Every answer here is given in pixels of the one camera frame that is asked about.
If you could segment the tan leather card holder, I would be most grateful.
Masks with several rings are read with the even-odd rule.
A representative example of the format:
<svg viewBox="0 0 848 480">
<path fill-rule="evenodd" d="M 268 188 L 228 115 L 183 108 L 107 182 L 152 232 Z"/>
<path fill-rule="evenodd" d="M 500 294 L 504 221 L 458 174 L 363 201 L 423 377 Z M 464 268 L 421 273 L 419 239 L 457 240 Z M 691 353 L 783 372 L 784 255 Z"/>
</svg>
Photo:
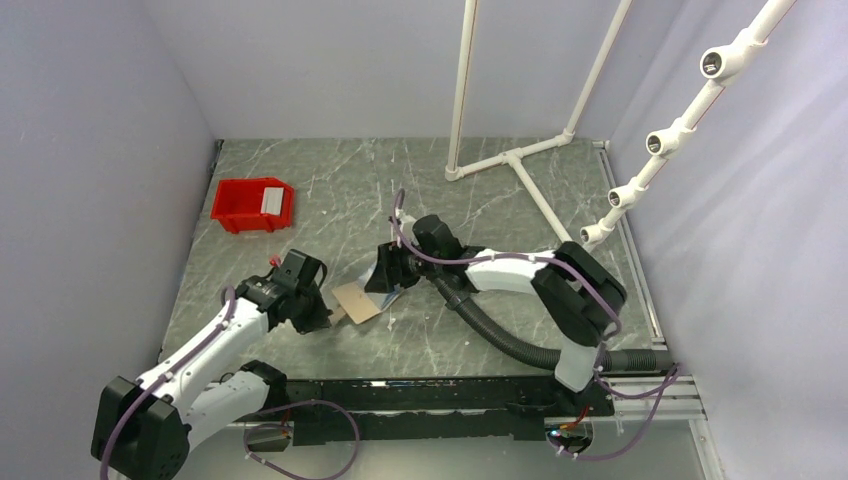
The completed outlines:
<svg viewBox="0 0 848 480">
<path fill-rule="evenodd" d="M 337 286 L 331 290 L 339 307 L 355 324 L 364 323 L 387 310 L 401 295 L 396 288 L 390 293 L 368 293 L 365 284 L 374 273 L 370 266 L 355 281 Z"/>
</svg>

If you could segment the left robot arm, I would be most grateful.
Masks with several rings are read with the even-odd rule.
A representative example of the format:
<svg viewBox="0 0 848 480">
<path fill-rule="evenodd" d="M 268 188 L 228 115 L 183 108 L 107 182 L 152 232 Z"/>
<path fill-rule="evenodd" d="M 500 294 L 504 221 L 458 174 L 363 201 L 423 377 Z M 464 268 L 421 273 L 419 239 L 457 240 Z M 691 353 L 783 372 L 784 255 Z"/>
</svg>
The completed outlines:
<svg viewBox="0 0 848 480">
<path fill-rule="evenodd" d="M 323 261 L 290 250 L 266 274 L 223 288 L 219 312 L 175 353 L 133 379 L 110 381 L 91 443 L 100 478 L 172 479 L 193 449 L 231 422 L 279 417 L 289 399 L 282 371 L 252 360 L 220 376 L 279 325 L 300 334 L 329 327 L 320 291 L 327 272 Z"/>
</svg>

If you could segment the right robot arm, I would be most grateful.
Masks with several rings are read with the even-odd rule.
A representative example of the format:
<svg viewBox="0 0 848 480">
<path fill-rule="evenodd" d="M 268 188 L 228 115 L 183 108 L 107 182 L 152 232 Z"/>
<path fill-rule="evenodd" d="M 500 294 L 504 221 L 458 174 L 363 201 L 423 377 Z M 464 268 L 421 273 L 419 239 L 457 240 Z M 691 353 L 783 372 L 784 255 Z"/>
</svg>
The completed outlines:
<svg viewBox="0 0 848 480">
<path fill-rule="evenodd" d="M 447 307 L 497 350 L 514 360 L 553 372 L 557 411 L 574 415 L 590 399 L 603 342 L 620 329 L 618 314 L 627 294 L 579 244 L 555 250 L 498 252 L 456 240 L 432 245 L 379 245 L 376 263 L 363 277 L 369 294 L 395 295 L 428 279 Z M 485 291 L 536 296 L 563 336 L 558 349 L 533 345 L 498 324 L 472 296 Z"/>
</svg>

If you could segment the red plastic bin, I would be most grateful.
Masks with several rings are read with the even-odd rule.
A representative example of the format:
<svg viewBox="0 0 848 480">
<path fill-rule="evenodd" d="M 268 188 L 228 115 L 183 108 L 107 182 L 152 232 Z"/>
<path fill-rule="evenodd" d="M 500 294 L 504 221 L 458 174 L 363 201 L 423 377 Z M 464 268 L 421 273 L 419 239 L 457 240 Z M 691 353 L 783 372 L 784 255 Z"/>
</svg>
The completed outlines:
<svg viewBox="0 0 848 480">
<path fill-rule="evenodd" d="M 266 187 L 283 187 L 286 190 L 280 216 L 260 213 Z M 222 179 L 217 184 L 210 218 L 232 234 L 274 232 L 292 225 L 295 198 L 295 189 L 275 177 Z"/>
</svg>

